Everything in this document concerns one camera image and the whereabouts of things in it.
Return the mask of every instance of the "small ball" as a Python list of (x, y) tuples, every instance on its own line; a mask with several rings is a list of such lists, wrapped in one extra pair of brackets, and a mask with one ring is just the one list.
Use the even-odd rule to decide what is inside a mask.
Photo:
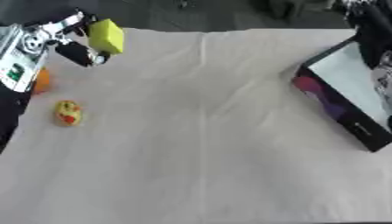
[(61, 125), (76, 126), (81, 122), (81, 106), (74, 101), (58, 101), (54, 108), (54, 116)]

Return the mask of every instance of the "yellow sponge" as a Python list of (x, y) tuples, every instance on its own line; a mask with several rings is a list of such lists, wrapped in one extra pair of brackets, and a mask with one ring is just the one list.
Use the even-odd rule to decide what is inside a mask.
[(105, 19), (89, 27), (88, 44), (96, 51), (112, 54), (123, 52), (124, 32), (110, 19)]

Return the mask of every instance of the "dark floor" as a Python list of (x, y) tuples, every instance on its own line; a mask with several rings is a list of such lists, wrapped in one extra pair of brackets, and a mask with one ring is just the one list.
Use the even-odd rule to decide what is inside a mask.
[(288, 22), (273, 19), (267, 0), (0, 0), (0, 19), (22, 23), (61, 6), (79, 6), (119, 25), (166, 32), (221, 32), (251, 28), (347, 28), (343, 17), (327, 10), (305, 9)]

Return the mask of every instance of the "orange ball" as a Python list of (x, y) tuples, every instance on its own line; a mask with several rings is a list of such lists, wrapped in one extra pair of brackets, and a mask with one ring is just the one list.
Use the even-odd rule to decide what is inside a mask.
[(50, 85), (51, 85), (51, 79), (50, 79), (49, 71), (45, 67), (42, 67), (42, 69), (39, 71), (37, 75), (36, 84), (34, 89), (32, 90), (32, 93), (34, 95), (44, 93), (49, 90)]

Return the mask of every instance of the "black box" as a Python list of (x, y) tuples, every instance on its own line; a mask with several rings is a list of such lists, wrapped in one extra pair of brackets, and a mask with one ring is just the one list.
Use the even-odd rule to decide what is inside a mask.
[(392, 142), (390, 112), (352, 38), (305, 62), (292, 80), (370, 151)]

